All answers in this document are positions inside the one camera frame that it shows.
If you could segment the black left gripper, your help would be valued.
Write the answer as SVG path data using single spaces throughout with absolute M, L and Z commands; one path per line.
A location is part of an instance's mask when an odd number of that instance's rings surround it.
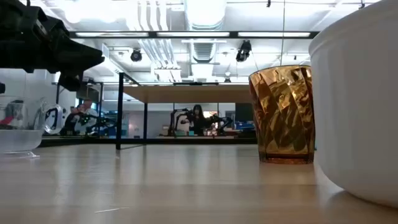
M 83 72 L 103 63 L 104 56 L 101 50 L 69 36 L 64 23 L 46 15 L 41 7 L 0 0 L 0 68 L 61 72 L 58 84 L 78 91 Z

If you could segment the clear glass mug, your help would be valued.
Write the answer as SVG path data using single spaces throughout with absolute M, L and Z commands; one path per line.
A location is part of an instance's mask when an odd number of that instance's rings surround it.
M 63 108 L 39 100 L 0 95 L 0 156 L 35 157 L 43 133 L 58 134 Z

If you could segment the amber faceted plastic cup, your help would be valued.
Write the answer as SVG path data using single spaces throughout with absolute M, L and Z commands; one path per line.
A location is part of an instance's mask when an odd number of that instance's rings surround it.
M 312 69 L 265 68 L 249 76 L 259 160 L 311 164 L 315 152 Z

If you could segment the white ceramic mug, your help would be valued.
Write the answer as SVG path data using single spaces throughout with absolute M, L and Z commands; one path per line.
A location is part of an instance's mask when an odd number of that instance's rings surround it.
M 317 160 L 337 186 L 398 208 L 398 0 L 380 0 L 310 43 Z

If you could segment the person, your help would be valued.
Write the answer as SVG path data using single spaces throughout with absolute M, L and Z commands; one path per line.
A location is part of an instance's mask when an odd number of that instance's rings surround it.
M 194 135 L 203 136 L 206 128 L 206 118 L 203 115 L 201 105 L 195 105 L 192 109 L 192 115 L 187 116 L 186 119 L 181 120 L 180 124 L 188 123 L 189 131 L 193 131 Z
M 77 107 L 71 109 L 71 112 L 66 118 L 65 125 L 63 127 L 63 135 L 68 136 L 76 134 L 75 125 L 80 119 L 80 113 L 83 112 L 83 109 L 83 105 L 78 105 Z
M 93 102 L 91 100 L 84 100 L 84 121 L 87 126 L 92 126 L 96 124 L 98 113 L 92 108 Z

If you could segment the black overhead beam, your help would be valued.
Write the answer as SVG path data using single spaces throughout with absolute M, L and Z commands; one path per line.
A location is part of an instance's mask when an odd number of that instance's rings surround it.
M 70 31 L 72 39 L 313 39 L 299 31 Z

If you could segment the black background monitor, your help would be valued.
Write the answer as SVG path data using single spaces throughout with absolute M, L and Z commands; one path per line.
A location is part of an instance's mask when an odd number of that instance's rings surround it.
M 248 122 L 253 121 L 254 113 L 251 103 L 236 103 L 235 104 L 235 121 Z

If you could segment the blue storage bins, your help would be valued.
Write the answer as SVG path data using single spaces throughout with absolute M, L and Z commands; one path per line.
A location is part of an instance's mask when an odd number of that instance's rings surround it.
M 255 125 L 253 121 L 236 121 L 235 129 L 237 130 L 253 130 Z

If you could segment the black metal table frame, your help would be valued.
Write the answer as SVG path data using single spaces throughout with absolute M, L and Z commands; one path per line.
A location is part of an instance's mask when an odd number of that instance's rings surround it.
M 39 147 L 71 146 L 80 144 L 114 144 L 114 145 L 151 145 L 151 144 L 257 144 L 256 138 L 229 138 L 218 137 L 180 137 L 180 138 L 155 138 L 155 139 L 100 139 L 100 138 L 47 138 L 43 139 Z

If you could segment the white ventilation duct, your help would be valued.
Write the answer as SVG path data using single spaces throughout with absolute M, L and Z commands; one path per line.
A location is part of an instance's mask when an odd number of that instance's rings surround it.
M 184 0 L 188 30 L 214 31 L 223 28 L 227 0 Z

